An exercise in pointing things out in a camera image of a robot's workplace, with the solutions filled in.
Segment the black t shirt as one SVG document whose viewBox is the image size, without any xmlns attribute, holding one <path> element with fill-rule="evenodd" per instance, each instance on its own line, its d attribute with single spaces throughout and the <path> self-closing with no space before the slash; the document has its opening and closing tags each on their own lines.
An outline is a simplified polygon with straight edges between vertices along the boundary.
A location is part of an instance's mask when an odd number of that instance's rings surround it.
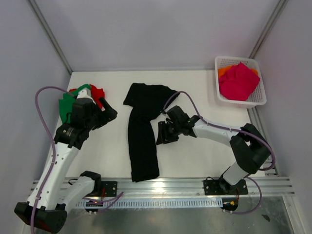
<svg viewBox="0 0 312 234">
<path fill-rule="evenodd" d="M 159 176 L 156 140 L 151 121 L 163 110 L 176 90 L 164 85 L 133 83 L 123 102 L 131 106 L 128 121 L 128 147 L 133 182 L 155 179 Z"/>
</svg>

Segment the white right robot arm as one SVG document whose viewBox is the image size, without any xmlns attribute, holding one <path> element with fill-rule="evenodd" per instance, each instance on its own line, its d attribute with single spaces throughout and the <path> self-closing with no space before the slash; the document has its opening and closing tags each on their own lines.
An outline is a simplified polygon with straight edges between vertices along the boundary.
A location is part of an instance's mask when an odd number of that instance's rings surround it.
<svg viewBox="0 0 312 234">
<path fill-rule="evenodd" d="M 156 145 L 179 140 L 179 135 L 204 138 L 219 142 L 231 148 L 235 163 L 217 180 L 217 191 L 229 195 L 237 191 L 238 183 L 248 175 L 260 170 L 272 155 L 269 144 L 252 124 L 239 129 L 209 123 L 203 117 L 189 117 L 179 106 L 166 112 L 165 121 L 158 123 Z"/>
</svg>

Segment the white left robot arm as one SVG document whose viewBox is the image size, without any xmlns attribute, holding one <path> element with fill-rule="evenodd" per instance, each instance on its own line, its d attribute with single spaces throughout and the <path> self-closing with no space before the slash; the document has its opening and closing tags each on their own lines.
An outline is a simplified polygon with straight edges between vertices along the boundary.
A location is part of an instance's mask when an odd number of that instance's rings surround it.
<svg viewBox="0 0 312 234">
<path fill-rule="evenodd" d="M 65 176 L 78 155 L 89 133 L 116 119 L 114 110 L 105 98 L 100 97 L 98 106 L 88 88 L 74 96 L 72 110 L 67 120 L 51 136 L 52 156 L 26 202 L 16 204 L 15 214 L 27 225 L 31 233 L 41 229 L 58 233 L 65 224 L 68 213 L 87 195 L 101 193 L 101 175 L 85 171 L 77 181 L 61 193 Z"/>
</svg>

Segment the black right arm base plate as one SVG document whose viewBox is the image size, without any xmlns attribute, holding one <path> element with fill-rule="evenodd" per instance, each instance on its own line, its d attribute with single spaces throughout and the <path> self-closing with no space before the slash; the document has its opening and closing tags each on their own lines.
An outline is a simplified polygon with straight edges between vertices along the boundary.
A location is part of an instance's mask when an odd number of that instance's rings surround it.
<svg viewBox="0 0 312 234">
<path fill-rule="evenodd" d="M 247 195 L 248 188 L 246 181 L 241 179 L 237 184 L 230 185 L 223 177 L 218 179 L 207 177 L 203 180 L 205 195 Z"/>
</svg>

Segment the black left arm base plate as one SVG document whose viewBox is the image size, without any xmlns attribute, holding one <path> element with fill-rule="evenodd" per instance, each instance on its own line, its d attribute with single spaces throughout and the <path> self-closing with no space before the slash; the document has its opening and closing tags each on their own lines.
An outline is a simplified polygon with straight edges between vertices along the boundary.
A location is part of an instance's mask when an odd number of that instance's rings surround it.
<svg viewBox="0 0 312 234">
<path fill-rule="evenodd" d="M 117 196 L 117 181 L 101 181 L 97 184 L 95 196 L 101 198 Z"/>
</svg>

